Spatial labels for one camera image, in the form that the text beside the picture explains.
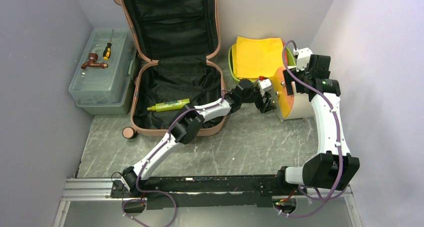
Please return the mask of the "green plastic tray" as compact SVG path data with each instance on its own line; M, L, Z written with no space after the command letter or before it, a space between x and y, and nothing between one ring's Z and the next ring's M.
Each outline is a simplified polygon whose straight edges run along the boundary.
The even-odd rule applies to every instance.
M237 78L236 75L234 74L235 64L233 61L233 46L231 46L228 50L227 59L228 59L228 67L229 67L231 77L234 80L234 82L238 84L240 82L240 79ZM286 50L284 59L287 61L287 64L289 66L296 65L296 58L290 50Z

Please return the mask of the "cream appliance with orange rim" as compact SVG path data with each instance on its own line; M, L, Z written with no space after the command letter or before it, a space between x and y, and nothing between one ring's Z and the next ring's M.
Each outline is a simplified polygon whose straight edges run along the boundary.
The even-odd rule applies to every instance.
M270 78L273 87L271 99L275 103L274 112L279 121L314 117L314 110L309 102L308 94L296 93L294 81L292 82L293 95L287 95L283 76L285 70L283 66L279 67Z

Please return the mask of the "red printed package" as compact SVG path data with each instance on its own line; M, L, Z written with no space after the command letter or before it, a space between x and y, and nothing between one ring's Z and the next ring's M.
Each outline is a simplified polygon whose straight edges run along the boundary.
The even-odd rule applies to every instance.
M288 57L287 57L287 50L286 50L286 43L283 40L282 41L282 63L284 65L284 67L288 66Z

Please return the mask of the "yellow cloth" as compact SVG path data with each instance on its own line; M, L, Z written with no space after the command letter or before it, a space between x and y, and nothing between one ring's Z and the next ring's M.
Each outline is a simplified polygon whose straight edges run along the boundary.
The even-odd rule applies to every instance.
M235 78L256 80L272 77L283 66L284 41L281 38L250 39L237 37L231 46L230 60Z

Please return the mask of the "green yellow bottle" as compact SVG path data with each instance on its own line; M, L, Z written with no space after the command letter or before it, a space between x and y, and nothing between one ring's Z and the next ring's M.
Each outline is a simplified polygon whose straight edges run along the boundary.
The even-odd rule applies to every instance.
M147 107L146 110L151 112L166 112L166 111L179 110L184 105L189 104L190 102L191 101L189 98L173 100L168 102L161 102L153 106Z

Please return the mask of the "pink hard-shell suitcase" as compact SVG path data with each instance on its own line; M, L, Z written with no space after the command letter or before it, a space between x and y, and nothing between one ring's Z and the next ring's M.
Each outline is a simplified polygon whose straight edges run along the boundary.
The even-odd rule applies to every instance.
M176 110L150 111L159 103L189 99L194 106L221 98L226 87L212 59L221 48L217 0L114 0L129 25L138 57L130 126L122 135L163 136Z

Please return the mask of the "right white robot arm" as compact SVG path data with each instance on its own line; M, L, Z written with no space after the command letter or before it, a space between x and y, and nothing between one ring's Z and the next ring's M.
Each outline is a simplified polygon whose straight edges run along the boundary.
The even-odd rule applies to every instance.
M283 167L284 176L275 181L276 190L289 194L295 185L344 190L360 167L343 134L340 116L340 84L330 78L330 56L295 53L295 67L284 70L289 96L306 94L312 106L318 133L316 156L302 167Z

